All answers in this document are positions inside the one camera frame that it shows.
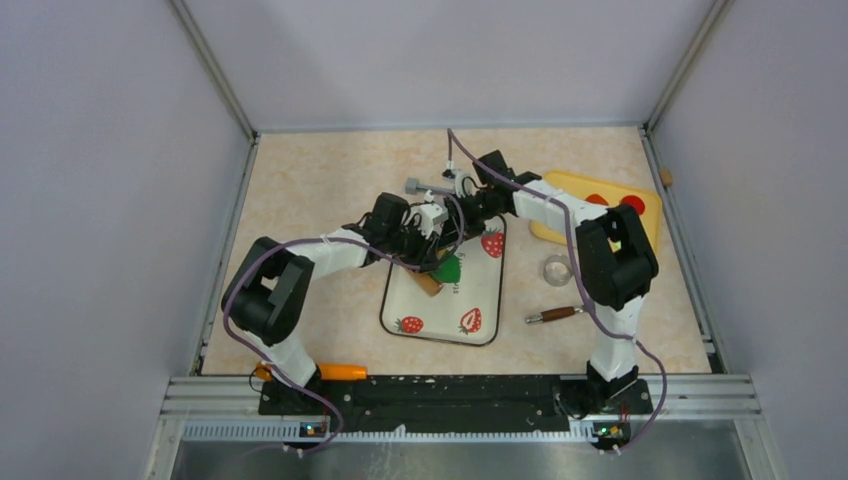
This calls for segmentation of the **wooden rolling pin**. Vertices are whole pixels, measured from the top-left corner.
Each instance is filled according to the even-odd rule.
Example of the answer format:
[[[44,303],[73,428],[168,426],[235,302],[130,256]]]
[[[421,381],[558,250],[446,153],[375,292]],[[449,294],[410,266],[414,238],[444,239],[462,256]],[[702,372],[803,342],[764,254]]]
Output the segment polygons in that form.
[[[442,251],[439,252],[439,260],[443,260],[443,263],[444,263],[445,260],[451,255],[455,255],[455,254],[451,253],[449,250],[442,250]],[[416,285],[423,290],[424,293],[433,297],[433,296],[437,295],[442,290],[442,288],[445,284],[439,284],[436,281],[434,281],[429,276],[430,272],[420,273],[420,272],[408,271],[408,274],[411,276],[412,280],[416,283]]]

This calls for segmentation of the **green dough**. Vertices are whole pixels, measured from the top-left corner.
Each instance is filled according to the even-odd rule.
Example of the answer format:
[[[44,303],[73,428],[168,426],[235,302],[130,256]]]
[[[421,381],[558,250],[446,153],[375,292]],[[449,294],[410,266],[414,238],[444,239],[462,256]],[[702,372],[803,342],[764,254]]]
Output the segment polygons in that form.
[[[457,255],[449,256],[429,276],[439,284],[457,284],[461,280],[461,260]]]

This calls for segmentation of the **white strawberry tray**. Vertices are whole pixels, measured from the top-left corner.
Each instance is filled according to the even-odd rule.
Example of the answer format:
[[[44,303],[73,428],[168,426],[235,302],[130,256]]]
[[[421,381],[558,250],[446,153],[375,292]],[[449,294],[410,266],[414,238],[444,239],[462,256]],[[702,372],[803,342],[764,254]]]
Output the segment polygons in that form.
[[[437,342],[485,346],[497,336],[506,246],[506,220],[496,216],[488,230],[466,241],[456,255],[461,280],[431,297],[408,271],[392,266],[379,321],[393,335]]]

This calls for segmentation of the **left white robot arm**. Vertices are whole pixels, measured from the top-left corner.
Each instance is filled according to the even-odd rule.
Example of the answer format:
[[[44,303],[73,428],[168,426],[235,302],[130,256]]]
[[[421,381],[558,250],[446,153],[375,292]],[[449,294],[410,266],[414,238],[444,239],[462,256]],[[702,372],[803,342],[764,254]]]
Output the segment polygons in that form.
[[[329,234],[287,242],[260,237],[223,292],[224,329],[285,383],[283,401],[308,413],[321,397],[314,381],[318,366],[295,330],[311,283],[380,259],[408,270],[434,270],[445,224],[452,233],[464,227],[461,215],[433,198],[411,204],[382,193],[358,221]]]

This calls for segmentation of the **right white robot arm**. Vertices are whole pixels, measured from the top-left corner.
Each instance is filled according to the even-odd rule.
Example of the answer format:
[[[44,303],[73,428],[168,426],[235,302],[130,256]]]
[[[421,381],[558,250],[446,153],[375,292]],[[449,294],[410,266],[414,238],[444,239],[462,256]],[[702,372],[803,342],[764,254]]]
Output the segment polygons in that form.
[[[582,200],[532,172],[517,175],[500,151],[472,163],[508,213],[565,236],[578,293],[600,332],[587,363],[586,397],[594,409],[614,411],[638,379],[639,317],[659,273],[639,214],[626,204]]]

